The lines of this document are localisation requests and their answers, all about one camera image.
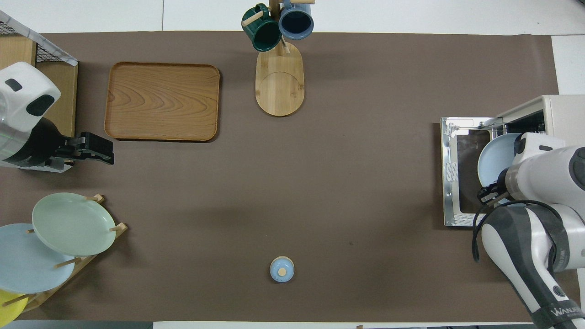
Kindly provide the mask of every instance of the mug handle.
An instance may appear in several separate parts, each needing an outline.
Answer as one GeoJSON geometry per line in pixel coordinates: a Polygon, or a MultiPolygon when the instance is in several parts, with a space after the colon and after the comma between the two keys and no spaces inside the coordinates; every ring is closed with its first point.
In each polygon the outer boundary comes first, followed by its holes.
{"type": "Polygon", "coordinates": [[[263,19],[267,19],[270,18],[270,11],[268,10],[268,7],[265,4],[257,4],[256,5],[256,12],[260,12],[262,11],[262,18],[263,19]]]}

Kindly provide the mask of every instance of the rectangular wooden tray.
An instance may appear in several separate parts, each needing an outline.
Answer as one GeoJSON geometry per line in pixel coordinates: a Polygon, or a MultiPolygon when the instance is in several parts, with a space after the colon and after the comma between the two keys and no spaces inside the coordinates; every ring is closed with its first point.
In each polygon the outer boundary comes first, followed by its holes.
{"type": "Polygon", "coordinates": [[[207,141],[218,123],[219,71],[207,64],[115,64],[105,132],[117,139],[207,141]]]}

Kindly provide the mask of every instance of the green mug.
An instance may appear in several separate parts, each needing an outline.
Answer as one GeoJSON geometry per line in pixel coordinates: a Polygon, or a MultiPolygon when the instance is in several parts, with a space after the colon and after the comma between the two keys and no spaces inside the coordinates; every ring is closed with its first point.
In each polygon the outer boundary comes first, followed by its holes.
{"type": "Polygon", "coordinates": [[[252,41],[254,49],[259,52],[267,52],[276,47],[282,37],[278,22],[270,17],[268,7],[265,4],[257,4],[256,7],[250,8],[244,13],[242,22],[259,12],[263,12],[262,17],[246,26],[242,26],[242,29],[252,41]]]}

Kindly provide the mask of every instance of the blue mug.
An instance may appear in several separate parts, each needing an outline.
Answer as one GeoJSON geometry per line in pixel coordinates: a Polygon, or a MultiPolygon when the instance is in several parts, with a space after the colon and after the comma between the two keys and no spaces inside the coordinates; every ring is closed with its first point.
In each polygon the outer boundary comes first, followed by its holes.
{"type": "Polygon", "coordinates": [[[311,5],[291,4],[290,0],[284,0],[278,21],[278,28],[284,37],[291,40],[305,39],[313,32],[313,26],[311,5]]]}

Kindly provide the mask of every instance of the wooden mug tree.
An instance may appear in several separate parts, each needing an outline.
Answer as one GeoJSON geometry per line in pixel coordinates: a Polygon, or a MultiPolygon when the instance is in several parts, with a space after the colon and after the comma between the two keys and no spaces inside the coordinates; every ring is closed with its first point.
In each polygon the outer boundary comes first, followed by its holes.
{"type": "MultiPolygon", "coordinates": [[[[278,22],[283,0],[270,0],[272,19],[278,22]]],[[[292,4],[314,4],[315,0],[291,0],[292,4]]],[[[246,26],[262,16],[262,12],[244,20],[246,26]]],[[[287,116],[295,112],[305,99],[305,73],[301,53],[281,39],[276,47],[260,52],[256,60],[256,101],[264,112],[287,116]]]]}

